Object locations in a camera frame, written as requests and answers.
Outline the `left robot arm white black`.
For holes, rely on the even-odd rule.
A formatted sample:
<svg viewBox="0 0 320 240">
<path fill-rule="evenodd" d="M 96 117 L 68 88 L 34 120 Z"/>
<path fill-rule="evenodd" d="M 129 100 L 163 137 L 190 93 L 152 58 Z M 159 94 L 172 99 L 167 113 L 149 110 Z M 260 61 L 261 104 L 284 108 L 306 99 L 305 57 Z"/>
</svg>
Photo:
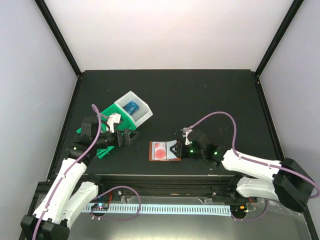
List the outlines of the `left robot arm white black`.
<svg viewBox="0 0 320 240">
<path fill-rule="evenodd" d="M 70 230 L 83 211 L 94 199 L 103 199 L 108 188 L 99 176 L 92 176 L 75 187 L 87 170 L 97 151 L 109 147 L 129 146 L 140 133 L 124 128 L 119 130 L 118 122 L 107 123 L 101 116 L 90 116 L 82 120 L 80 132 L 69 146 L 66 158 L 46 196 L 33 212 L 25 215 L 20 226 L 27 240 L 66 240 Z"/>
</svg>

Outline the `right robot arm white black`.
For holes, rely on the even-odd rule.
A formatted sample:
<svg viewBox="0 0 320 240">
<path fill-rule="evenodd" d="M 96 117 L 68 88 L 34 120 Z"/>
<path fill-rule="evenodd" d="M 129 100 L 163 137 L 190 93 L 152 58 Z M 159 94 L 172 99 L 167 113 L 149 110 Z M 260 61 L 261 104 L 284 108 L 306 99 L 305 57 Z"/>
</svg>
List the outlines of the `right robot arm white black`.
<svg viewBox="0 0 320 240">
<path fill-rule="evenodd" d="M 227 189 L 230 200 L 264 198 L 277 201 L 298 213 L 305 211 L 316 185 L 295 160 L 268 160 L 215 145 L 198 129 L 185 131 L 183 137 L 184 142 L 173 142 L 168 148 L 169 153 L 179 159 L 202 159 L 216 167 L 242 174 L 238 182 Z"/>
</svg>

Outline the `red white card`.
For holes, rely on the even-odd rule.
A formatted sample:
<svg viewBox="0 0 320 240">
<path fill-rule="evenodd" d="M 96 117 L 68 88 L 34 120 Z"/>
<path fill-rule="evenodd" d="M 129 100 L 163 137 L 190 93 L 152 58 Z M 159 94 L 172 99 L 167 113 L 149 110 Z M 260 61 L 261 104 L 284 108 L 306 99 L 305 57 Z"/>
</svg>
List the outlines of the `red white card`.
<svg viewBox="0 0 320 240">
<path fill-rule="evenodd" d="M 152 143 L 152 160 L 161 161 L 166 159 L 167 149 L 165 142 Z"/>
</svg>

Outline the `brown leather card holder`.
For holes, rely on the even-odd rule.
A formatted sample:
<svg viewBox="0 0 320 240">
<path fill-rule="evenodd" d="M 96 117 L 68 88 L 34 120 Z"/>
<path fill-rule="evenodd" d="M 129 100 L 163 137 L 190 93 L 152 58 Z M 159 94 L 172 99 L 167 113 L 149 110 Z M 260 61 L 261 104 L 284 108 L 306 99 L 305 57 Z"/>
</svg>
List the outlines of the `brown leather card holder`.
<svg viewBox="0 0 320 240">
<path fill-rule="evenodd" d="M 164 160 L 152 160 L 152 145 L 153 142 L 165 142 L 166 143 L 166 159 Z M 180 161 L 181 158 L 179 156 L 175 156 L 171 151 L 170 147 L 174 144 L 179 143 L 177 140 L 172 141 L 151 141 L 149 143 L 149 161 L 150 162 L 174 162 L 174 161 Z"/>
</svg>

